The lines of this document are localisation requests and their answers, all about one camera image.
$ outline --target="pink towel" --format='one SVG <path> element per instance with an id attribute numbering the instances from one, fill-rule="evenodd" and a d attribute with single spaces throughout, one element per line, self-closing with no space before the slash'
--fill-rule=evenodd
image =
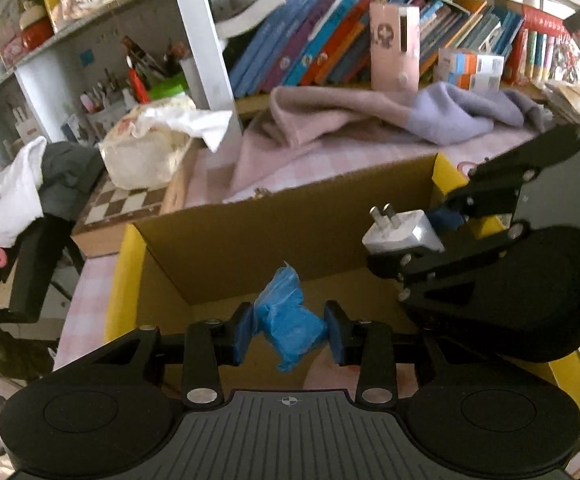
<path id="1" fill-rule="evenodd" d="M 416 94 L 278 87 L 270 95 L 269 110 L 244 133 L 231 193 L 314 150 L 326 134 L 391 142 L 406 131 L 446 146 L 491 132 L 495 121 L 521 128 L 526 118 L 544 131 L 541 108 L 513 90 L 481 94 L 447 83 Z"/>

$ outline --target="blue sticker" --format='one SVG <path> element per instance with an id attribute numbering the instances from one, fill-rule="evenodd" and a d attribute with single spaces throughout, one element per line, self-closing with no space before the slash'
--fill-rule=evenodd
<path id="1" fill-rule="evenodd" d="M 92 49 L 89 48 L 79 54 L 79 59 L 81 59 L 81 66 L 86 68 L 88 65 L 94 63 L 94 52 L 92 52 Z"/>

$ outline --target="pink checkered bedsheet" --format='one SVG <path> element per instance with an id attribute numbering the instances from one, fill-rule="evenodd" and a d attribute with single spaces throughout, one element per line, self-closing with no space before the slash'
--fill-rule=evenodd
<path id="1" fill-rule="evenodd" d="M 439 151 L 457 166 L 469 166 L 470 164 L 463 163 L 478 164 L 486 157 L 497 156 L 531 137 L 532 134 L 528 131 L 497 126 L 490 134 L 440 149 L 427 142 L 412 142 L 409 136 L 404 137 L 403 143 L 391 144 L 372 144 L 331 137 L 326 140 L 322 149 L 308 153 L 248 189 L 238 192 L 228 201 L 245 200 L 251 197 L 257 188 L 275 192 L 350 171 L 417 158 Z M 206 152 L 207 150 L 204 150 L 199 154 L 185 207 L 218 202 L 226 196 L 231 173 L 228 170 L 209 170 L 205 163 L 208 155 Z M 116 258 L 117 256 L 113 255 L 87 260 L 65 321 L 55 368 L 64 366 L 103 345 Z"/>

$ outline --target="chessboard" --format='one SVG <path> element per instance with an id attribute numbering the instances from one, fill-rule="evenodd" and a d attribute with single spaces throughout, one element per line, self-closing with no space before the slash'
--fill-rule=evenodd
<path id="1" fill-rule="evenodd" d="M 128 222 L 159 215 L 167 186 L 126 191 L 116 187 L 104 171 L 72 231 L 73 240 L 88 257 L 118 252 L 107 247 L 120 246 Z M 91 242 L 94 237 L 89 235 L 97 235 L 98 240 Z M 100 250 L 95 247 L 99 244 L 103 244 Z"/>

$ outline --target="green container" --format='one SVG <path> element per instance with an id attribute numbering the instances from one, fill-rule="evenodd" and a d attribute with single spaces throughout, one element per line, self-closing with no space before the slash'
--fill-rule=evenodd
<path id="1" fill-rule="evenodd" d="M 157 101 L 158 99 L 164 99 L 166 97 L 174 97 L 181 92 L 185 92 L 188 88 L 187 80 L 182 72 L 153 86 L 148 94 L 150 94 L 150 99 Z"/>

